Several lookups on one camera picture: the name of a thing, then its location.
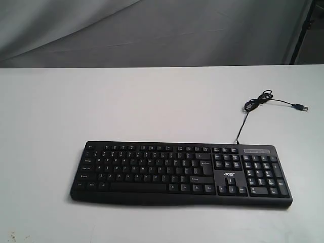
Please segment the black metal stand pole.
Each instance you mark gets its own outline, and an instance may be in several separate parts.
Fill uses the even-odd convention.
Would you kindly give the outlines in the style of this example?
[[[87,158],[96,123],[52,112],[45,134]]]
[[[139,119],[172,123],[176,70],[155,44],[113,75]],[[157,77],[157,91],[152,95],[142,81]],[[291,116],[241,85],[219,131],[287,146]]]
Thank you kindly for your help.
[[[323,1],[311,2],[290,64],[323,64]]]

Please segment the black acer keyboard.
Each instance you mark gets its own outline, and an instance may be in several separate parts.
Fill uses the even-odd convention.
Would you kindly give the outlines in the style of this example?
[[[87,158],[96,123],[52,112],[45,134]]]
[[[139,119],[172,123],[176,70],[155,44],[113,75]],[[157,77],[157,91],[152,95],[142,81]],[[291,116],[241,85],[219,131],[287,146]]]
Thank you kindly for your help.
[[[288,208],[293,201],[271,145],[89,141],[70,196],[117,205]]]

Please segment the grey backdrop cloth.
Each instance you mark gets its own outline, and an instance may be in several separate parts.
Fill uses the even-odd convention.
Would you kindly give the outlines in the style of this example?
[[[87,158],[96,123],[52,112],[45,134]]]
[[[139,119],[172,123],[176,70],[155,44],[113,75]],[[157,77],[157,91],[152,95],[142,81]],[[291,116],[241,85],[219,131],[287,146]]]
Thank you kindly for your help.
[[[282,65],[314,1],[1,1],[2,68]]]

